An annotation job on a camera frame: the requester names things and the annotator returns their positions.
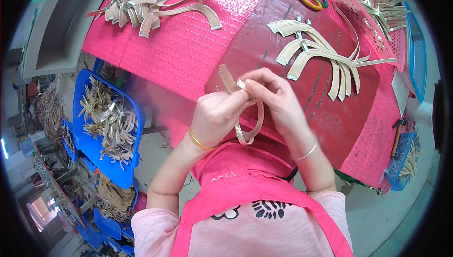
gold bangle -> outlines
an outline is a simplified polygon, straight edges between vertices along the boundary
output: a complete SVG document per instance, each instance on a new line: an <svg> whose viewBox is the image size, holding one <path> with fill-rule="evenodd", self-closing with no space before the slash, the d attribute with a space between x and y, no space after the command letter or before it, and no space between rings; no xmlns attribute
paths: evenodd
<svg viewBox="0 0 453 257"><path fill-rule="evenodd" d="M194 142L198 147L200 147L201 149L203 149L203 150L205 150L205 151L212 151L212 150L214 150L215 148L217 148L217 146L214 147L214 148L209 148L209 147L206 147L206 146L204 146L203 144L201 144L201 143L195 138L195 136L193 136L193 134L192 134L192 128L189 128L189 134L190 134L190 137L192 138L193 142Z"/></svg>

shelf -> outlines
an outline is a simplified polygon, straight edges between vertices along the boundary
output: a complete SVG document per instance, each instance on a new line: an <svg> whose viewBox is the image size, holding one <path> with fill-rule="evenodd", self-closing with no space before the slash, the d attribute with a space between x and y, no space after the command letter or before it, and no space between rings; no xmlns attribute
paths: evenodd
<svg viewBox="0 0 453 257"><path fill-rule="evenodd" d="M75 72L94 17L103 0L45 0L33 26L23 77Z"/></svg>

red board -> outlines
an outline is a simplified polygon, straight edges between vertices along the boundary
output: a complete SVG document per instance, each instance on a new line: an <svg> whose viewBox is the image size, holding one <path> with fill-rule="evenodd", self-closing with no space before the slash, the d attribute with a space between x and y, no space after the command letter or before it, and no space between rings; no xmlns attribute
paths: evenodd
<svg viewBox="0 0 453 257"><path fill-rule="evenodd" d="M261 67L268 67L277 75L286 77L296 55L288 66L278 64L275 59L295 36L283 38L280 34L273 34L266 24L281 19L293 19L296 15L300 15L303 20L310 19L312 26L331 43L338 54L350 56L354 51L356 44L351 33L342 30L322 11L314 12L299 0L260 0L244 26L231 40L217 67L226 64L235 79L247 71ZM330 61L314 58L303 69L298 81L289 82L304 109L310 127L318 136L324 153L331 164L339 169L363 129L380 77L373 66L359 68L360 93L357 94L353 89L352 95L342 103L339 99L332 101L327 95L331 87L331 75ZM211 93L223 88L218 70L214 69L205 85L205 92ZM247 109L242 117L255 124L256 106ZM263 130L280 138L268 110L264 116Z"/></svg>

hammer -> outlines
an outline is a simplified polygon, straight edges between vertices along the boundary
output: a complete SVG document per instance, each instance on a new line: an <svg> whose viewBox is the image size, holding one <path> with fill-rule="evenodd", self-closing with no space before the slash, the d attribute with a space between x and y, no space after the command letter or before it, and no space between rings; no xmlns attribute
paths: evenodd
<svg viewBox="0 0 453 257"><path fill-rule="evenodd" d="M401 126L406 125L406 124L407 124L407 119L400 118L396 121L396 123L394 125L392 125L393 129L398 127L398 129L396 130L395 141L393 142L393 149L392 149L392 154L391 154L392 157L395 157L396 147L398 147L399 136L401 135Z"/></svg>

pink textured mat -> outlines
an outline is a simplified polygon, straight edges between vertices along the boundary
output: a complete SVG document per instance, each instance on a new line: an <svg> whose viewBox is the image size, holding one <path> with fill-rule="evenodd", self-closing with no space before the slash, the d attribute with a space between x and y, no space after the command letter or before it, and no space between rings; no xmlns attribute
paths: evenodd
<svg viewBox="0 0 453 257"><path fill-rule="evenodd" d="M222 29L211 31L201 13L187 12L162 17L161 27L151 31L149 39L139 37L139 28L133 29L130 24L119 28L118 24L112 25L99 18L92 23L82 50L173 92L166 92L166 95L185 98L194 104L204 94L209 75L258 1L203 0L218 14ZM323 12L345 32L349 31L332 6ZM391 126L399 118L399 111L391 87L393 66L384 64L375 68L381 81L373 106L340 171L375 188L385 188L386 180L381 184L379 180L390 161L395 134ZM158 97L159 89L155 87L150 97ZM168 104L170 99L160 99L165 105L164 114L178 117L179 107Z"/></svg>

